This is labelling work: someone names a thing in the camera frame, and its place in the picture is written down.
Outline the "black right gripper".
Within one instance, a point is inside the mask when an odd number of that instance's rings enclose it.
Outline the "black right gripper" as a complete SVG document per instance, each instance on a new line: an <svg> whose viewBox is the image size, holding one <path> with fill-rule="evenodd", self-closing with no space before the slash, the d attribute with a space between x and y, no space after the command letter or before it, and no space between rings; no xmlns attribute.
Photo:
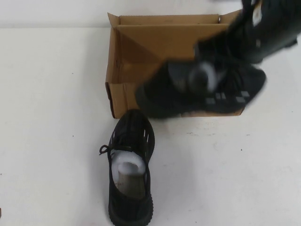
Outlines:
<svg viewBox="0 0 301 226"><path fill-rule="evenodd" d="M205 55L248 63L260 63L267 57L267 12L265 9L242 9L227 30L198 40L194 57Z"/></svg>

